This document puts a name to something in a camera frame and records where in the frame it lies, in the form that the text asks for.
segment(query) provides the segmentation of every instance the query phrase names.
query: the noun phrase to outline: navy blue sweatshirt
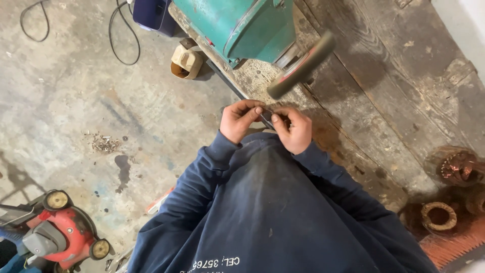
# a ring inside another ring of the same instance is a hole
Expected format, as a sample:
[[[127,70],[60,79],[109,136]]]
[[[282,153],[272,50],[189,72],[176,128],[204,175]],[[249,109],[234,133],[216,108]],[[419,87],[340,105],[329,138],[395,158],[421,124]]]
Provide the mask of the navy blue sweatshirt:
[[[218,133],[140,230],[129,272],[438,271],[314,142],[292,155],[275,134]]]

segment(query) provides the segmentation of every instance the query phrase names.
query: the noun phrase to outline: finger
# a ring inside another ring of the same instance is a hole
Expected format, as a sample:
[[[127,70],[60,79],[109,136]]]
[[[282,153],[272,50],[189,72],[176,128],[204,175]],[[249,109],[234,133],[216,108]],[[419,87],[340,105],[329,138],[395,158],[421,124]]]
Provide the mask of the finger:
[[[229,109],[234,113],[242,113],[244,110],[251,109],[254,107],[263,107],[266,104],[257,100],[242,100],[232,105],[228,106]]]
[[[273,123],[273,127],[275,128],[275,131],[278,133],[278,136],[280,137],[290,136],[290,132],[288,131],[288,128],[285,122],[281,119],[281,117],[278,114],[273,114],[271,116],[271,122]]]
[[[298,122],[306,122],[306,116],[302,114],[298,109],[293,107],[281,107],[275,110],[275,113],[287,116],[293,125],[298,124]]]
[[[258,119],[259,115],[263,112],[263,108],[257,106],[249,110],[244,116],[238,119],[238,122],[244,128],[249,128],[251,123]]]

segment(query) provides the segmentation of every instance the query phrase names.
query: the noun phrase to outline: wooden workbench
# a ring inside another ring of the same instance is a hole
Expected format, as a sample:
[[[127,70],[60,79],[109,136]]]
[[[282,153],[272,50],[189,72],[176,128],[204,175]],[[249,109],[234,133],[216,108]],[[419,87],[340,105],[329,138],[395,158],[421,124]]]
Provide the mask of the wooden workbench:
[[[318,144],[391,210],[438,190],[422,168],[433,149],[485,154],[485,88],[429,1],[295,0],[300,48],[326,29],[338,44],[309,82],[277,102],[266,87],[281,69],[258,60],[230,68],[173,3],[169,11],[245,97],[311,117]]]

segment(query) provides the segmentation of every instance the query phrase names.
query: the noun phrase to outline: orange bristle brush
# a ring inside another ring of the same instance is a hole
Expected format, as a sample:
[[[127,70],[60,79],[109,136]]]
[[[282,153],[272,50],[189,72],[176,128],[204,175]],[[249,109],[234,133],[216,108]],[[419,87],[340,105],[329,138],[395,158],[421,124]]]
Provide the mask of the orange bristle brush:
[[[453,238],[429,235],[420,246],[439,270],[485,243],[485,217],[477,217],[466,232]]]

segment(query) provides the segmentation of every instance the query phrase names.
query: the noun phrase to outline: hand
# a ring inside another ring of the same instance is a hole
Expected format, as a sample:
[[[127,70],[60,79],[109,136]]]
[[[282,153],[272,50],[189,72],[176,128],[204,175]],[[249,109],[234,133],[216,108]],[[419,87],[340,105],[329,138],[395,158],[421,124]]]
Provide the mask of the hand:
[[[239,144],[247,129],[263,112],[264,102],[242,100],[224,108],[221,120],[221,134],[230,142]]]
[[[290,129],[278,115],[288,116]],[[292,154],[301,154],[311,143],[311,119],[292,107],[282,107],[275,110],[271,116],[273,127],[286,150]]]

